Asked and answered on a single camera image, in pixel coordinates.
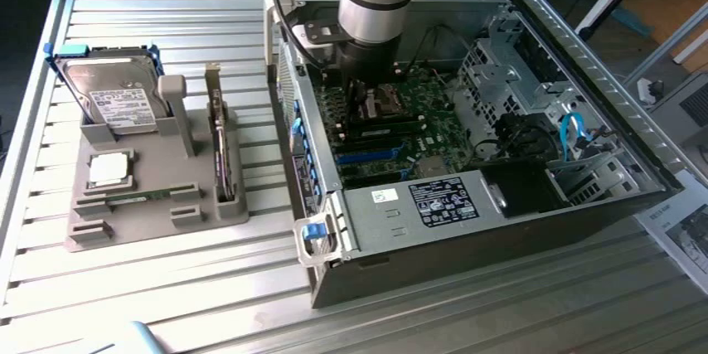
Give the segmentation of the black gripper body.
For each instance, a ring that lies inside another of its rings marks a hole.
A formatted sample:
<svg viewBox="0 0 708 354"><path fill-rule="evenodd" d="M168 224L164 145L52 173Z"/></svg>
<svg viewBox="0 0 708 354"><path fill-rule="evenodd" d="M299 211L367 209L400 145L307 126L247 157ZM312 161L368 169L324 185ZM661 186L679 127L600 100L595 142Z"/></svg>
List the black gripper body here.
<svg viewBox="0 0 708 354"><path fill-rule="evenodd" d="M345 82L383 84L393 79L400 37L381 43L344 41L336 45L336 65Z"/></svg>

